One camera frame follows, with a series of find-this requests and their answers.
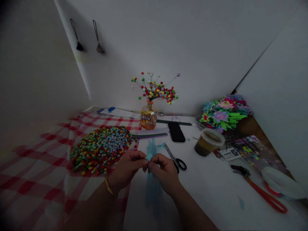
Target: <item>person's left hand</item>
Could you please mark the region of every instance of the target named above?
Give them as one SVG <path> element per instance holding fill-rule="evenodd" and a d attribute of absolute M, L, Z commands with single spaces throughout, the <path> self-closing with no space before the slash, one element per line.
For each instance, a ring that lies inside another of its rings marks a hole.
<path fill-rule="evenodd" d="M 143 168 L 146 172 L 148 168 L 147 156 L 142 151 L 129 149 L 119 162 L 113 173 L 108 177 L 108 183 L 114 195 L 125 188 L 132 180 L 136 172 Z"/>

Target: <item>bangle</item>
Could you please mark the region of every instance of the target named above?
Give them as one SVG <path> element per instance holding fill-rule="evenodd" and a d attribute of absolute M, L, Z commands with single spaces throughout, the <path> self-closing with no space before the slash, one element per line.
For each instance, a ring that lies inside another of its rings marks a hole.
<path fill-rule="evenodd" d="M 111 191 L 111 188 L 109 187 L 107 178 L 105 178 L 105 182 L 106 182 L 106 186 L 107 186 L 108 192 L 110 192 L 110 194 L 115 198 L 114 194 Z"/>

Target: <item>red and white checkered tablecloth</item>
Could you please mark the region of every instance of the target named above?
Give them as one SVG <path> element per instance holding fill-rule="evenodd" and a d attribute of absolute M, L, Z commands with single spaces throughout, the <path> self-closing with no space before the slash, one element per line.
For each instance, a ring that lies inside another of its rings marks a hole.
<path fill-rule="evenodd" d="M 85 135 L 106 125 L 127 126 L 132 133 L 141 130 L 140 120 L 80 113 L 1 160 L 0 202 L 14 228 L 56 230 L 78 203 L 92 195 L 104 175 L 88 177 L 70 171 L 69 152 Z M 113 230 L 122 229 L 128 193 L 129 186 L 120 191 L 112 208 L 109 227 Z"/>

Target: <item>white table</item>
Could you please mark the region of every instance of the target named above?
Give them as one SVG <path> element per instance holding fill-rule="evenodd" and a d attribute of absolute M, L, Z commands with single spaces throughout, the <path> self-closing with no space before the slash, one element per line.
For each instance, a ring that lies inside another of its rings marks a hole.
<path fill-rule="evenodd" d="M 159 116 L 158 119 L 171 120 L 172 116 Z M 194 124 L 193 117 L 179 117 L 181 122 Z M 156 128 L 167 127 L 157 123 Z M 308 213 L 298 201 L 279 199 L 288 209 L 287 214 L 274 210 L 240 174 L 232 172 L 230 165 L 241 165 L 250 170 L 251 179 L 265 189 L 262 178 L 241 158 L 226 162 L 213 154 L 207 157 L 198 155 L 194 146 L 200 130 L 196 125 L 180 125 L 186 138 L 184 143 L 175 143 L 168 137 L 155 138 L 155 144 L 166 142 L 176 158 L 187 165 L 180 169 L 179 179 L 182 185 L 199 204 L 220 230 L 308 230 Z M 140 139 L 138 150 L 146 154 L 148 139 Z M 163 148 L 159 151 L 170 158 Z M 123 230 L 181 230 L 177 209 L 172 199 L 163 192 L 164 218 L 156 221 L 151 208 L 145 207 L 147 173 L 139 170 L 131 182 L 128 203 L 125 212 Z"/>

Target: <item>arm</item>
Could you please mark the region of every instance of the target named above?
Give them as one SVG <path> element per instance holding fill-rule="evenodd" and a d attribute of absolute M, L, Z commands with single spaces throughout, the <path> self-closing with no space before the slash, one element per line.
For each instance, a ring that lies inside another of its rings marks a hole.
<path fill-rule="evenodd" d="M 181 185 L 172 160 L 162 154 L 155 155 L 149 162 L 149 172 L 159 179 L 164 191 L 173 199 L 184 230 L 218 230 Z"/>
<path fill-rule="evenodd" d="M 147 170 L 148 161 L 141 151 L 128 150 L 117 165 L 113 173 L 107 178 L 109 187 L 116 197 L 119 191 L 125 188 L 136 172 L 143 168 Z M 89 197 L 85 204 L 74 210 L 61 231 L 96 230 L 102 229 L 108 219 L 110 207 L 115 197 L 107 189 L 104 181 Z"/>

